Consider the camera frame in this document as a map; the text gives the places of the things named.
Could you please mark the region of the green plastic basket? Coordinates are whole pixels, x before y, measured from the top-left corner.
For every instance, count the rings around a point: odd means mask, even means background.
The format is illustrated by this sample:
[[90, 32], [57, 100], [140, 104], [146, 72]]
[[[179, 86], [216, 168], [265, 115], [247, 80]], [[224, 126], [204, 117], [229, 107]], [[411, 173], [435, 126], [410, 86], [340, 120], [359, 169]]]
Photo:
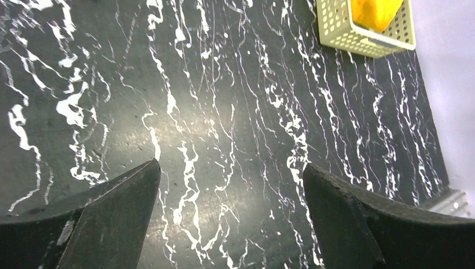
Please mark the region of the green plastic basket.
[[371, 58], [416, 48], [411, 1], [402, 1], [380, 33], [354, 23], [350, 1], [315, 1], [315, 8], [321, 45]]

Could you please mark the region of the yellow brown towel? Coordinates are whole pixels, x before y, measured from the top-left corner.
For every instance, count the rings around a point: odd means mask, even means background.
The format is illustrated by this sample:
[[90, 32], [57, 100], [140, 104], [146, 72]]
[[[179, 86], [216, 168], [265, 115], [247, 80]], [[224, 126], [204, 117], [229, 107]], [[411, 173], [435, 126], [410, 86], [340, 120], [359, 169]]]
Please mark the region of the yellow brown towel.
[[389, 27], [402, 3], [403, 0], [351, 0], [352, 20], [380, 33]]

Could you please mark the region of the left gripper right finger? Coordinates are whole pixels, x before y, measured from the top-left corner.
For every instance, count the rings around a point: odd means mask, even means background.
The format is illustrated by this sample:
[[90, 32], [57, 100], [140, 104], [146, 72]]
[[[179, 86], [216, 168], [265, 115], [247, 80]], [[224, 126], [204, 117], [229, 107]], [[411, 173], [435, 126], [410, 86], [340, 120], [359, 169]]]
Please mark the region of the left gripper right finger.
[[302, 179], [326, 268], [474, 267], [474, 220], [392, 201], [314, 164]]

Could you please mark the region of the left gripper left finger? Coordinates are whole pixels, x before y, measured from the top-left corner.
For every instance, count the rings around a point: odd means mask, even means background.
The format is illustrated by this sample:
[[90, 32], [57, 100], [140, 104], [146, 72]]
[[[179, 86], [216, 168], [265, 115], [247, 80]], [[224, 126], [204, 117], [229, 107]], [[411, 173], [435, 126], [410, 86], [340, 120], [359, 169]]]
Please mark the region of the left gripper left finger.
[[152, 159], [87, 191], [1, 216], [1, 267], [136, 268], [160, 177]]

